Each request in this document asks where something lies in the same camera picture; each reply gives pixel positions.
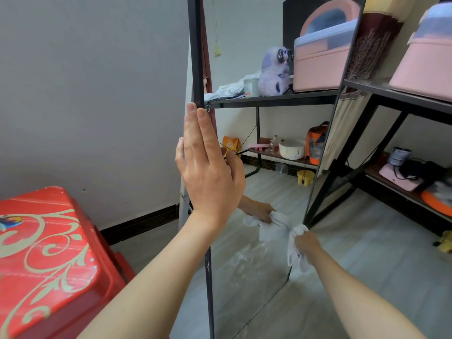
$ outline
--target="floor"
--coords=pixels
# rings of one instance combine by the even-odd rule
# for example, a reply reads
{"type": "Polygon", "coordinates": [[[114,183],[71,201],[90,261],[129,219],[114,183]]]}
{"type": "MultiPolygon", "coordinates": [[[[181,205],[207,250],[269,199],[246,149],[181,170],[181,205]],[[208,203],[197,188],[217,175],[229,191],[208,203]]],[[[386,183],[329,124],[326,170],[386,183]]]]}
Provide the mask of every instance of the floor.
{"type": "MultiPolygon", "coordinates": [[[[293,176],[260,170],[247,178],[245,194],[270,202],[297,225],[309,189],[297,186],[293,176]]],[[[305,274],[293,271],[284,285],[286,243],[260,243],[257,228],[245,227],[242,221],[238,210],[212,245],[216,338],[347,338],[314,269],[305,274]]],[[[435,235],[360,190],[313,231],[345,269],[407,315],[427,337],[451,335],[452,259],[432,247],[435,235]]],[[[177,222],[171,222],[113,249],[139,271],[176,233],[177,222]]],[[[206,302],[201,266],[171,339],[209,338],[206,302]]]]}

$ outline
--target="stuffed animal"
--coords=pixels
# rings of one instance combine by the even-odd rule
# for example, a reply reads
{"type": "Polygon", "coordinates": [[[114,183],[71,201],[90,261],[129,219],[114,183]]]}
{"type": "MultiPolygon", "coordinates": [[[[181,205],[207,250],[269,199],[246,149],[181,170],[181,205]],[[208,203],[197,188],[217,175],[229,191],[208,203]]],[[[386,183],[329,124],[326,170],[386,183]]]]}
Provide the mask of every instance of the stuffed animal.
{"type": "Polygon", "coordinates": [[[289,89],[289,59],[293,60],[293,55],[284,46],[268,49],[262,60],[262,73],[258,83],[261,96],[282,95],[289,89]]]}

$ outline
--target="bottle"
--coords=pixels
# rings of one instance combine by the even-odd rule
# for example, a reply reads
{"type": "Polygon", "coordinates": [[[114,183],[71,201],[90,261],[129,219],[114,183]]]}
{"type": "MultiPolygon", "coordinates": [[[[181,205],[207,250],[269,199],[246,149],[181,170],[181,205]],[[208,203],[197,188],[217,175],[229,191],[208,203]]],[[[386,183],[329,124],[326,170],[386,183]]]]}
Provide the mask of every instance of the bottle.
{"type": "Polygon", "coordinates": [[[281,140],[275,134],[273,136],[273,139],[270,140],[270,152],[271,153],[274,153],[274,154],[278,154],[279,153],[279,144],[280,144],[280,142],[281,142],[281,140]]]}

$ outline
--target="pink plastic container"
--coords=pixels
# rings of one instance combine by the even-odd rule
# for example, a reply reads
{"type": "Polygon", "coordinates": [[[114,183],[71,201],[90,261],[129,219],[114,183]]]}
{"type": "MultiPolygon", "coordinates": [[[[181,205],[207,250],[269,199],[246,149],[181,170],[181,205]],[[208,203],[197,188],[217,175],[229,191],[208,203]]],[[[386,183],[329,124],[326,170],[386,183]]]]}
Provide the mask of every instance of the pink plastic container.
{"type": "Polygon", "coordinates": [[[294,91],[339,88],[359,10],[352,0],[333,0],[309,16],[295,40],[294,91]]]}
{"type": "Polygon", "coordinates": [[[426,11],[389,85],[452,102],[452,3],[426,11]]]}

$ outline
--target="fingernail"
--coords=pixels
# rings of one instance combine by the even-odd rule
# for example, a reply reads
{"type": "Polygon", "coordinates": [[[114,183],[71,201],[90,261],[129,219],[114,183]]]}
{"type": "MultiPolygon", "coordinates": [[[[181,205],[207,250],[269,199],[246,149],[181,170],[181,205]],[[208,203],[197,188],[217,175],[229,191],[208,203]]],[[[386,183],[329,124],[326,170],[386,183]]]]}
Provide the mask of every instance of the fingernail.
{"type": "Polygon", "coordinates": [[[194,112],[196,110],[196,105],[193,102],[190,102],[189,104],[187,104],[187,112],[191,113],[194,112]]]}
{"type": "Polygon", "coordinates": [[[207,115],[206,110],[203,109],[203,108],[198,108],[198,110],[196,111],[196,113],[198,114],[198,119],[205,118],[206,115],[207,115]]]}

